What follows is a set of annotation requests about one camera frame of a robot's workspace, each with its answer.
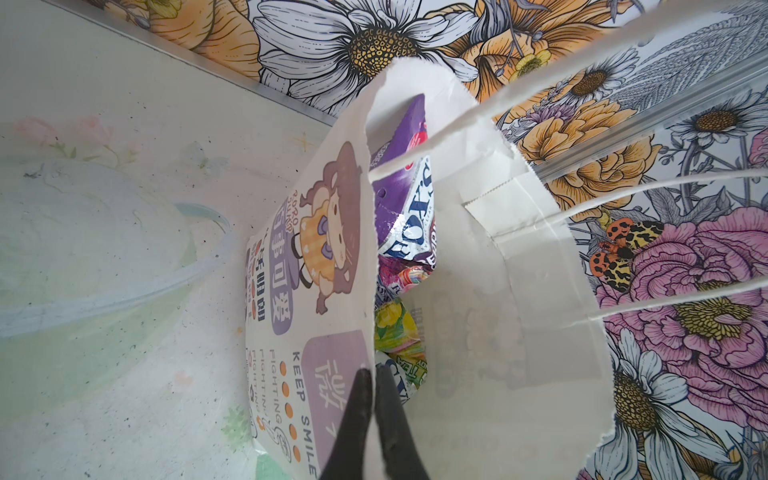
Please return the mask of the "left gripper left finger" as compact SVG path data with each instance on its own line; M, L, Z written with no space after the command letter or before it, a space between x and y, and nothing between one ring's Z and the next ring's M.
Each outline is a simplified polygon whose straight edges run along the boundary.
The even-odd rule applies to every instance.
M364 454L372 404L371 371L362 368L356 372L341 426L321 480L361 480L364 477Z

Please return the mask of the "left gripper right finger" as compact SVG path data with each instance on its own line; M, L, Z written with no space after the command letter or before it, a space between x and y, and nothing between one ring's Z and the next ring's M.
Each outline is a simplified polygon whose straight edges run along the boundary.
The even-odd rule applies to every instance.
M387 478L429 480L401 404L394 376L386 366L376 368L374 414Z

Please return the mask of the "white paper bag with print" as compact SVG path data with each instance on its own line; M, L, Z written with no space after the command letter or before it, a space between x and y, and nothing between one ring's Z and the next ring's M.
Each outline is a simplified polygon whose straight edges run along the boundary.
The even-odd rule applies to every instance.
M246 245L251 441L318 479L389 367L432 479L767 475L767 5L257 1L336 126ZM371 167L411 100L428 139ZM428 157L437 264L378 283L374 181ZM428 373L374 349L400 299Z

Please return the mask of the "purple snack packet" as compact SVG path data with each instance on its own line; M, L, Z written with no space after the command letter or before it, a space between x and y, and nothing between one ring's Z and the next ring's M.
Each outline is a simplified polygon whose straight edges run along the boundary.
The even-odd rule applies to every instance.
M414 97L391 139L372 157L371 167L392 162L426 142L425 98ZM437 264L434 184L424 157L372 183L378 241L378 283L398 297L428 278Z

